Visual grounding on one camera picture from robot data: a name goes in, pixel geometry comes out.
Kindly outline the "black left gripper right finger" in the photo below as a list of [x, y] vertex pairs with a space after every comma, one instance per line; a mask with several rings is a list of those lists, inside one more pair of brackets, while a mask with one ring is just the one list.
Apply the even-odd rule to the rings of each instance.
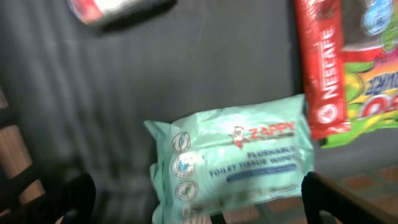
[[308, 224], [322, 223], [320, 212], [342, 223], [395, 224], [397, 217], [355, 196], [316, 172], [302, 181], [302, 200]]

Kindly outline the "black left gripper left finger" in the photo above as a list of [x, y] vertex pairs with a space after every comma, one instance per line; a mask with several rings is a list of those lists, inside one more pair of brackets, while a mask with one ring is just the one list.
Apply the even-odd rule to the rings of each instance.
[[32, 202], [31, 223], [55, 223], [68, 212], [76, 211], [73, 223], [89, 224], [96, 199], [95, 183], [89, 174], [73, 178], [60, 189]]

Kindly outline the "mint toilet wipes pack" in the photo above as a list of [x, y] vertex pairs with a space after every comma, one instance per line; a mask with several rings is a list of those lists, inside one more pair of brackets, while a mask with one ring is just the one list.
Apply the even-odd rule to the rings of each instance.
[[159, 205], [153, 223], [298, 197], [314, 168], [305, 97], [146, 121], [156, 142], [150, 177]]

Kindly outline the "red Nescafe stick sachet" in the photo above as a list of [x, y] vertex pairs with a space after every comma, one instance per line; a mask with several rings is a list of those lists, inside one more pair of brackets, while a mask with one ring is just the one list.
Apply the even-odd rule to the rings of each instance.
[[295, 0], [307, 120], [313, 139], [351, 129], [346, 115], [340, 0]]

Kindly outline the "colourful candy bag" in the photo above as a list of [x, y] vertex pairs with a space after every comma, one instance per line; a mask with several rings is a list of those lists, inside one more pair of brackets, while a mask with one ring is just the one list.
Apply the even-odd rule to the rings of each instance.
[[344, 0], [343, 71], [350, 131], [328, 136], [324, 148], [397, 127], [397, 1]]

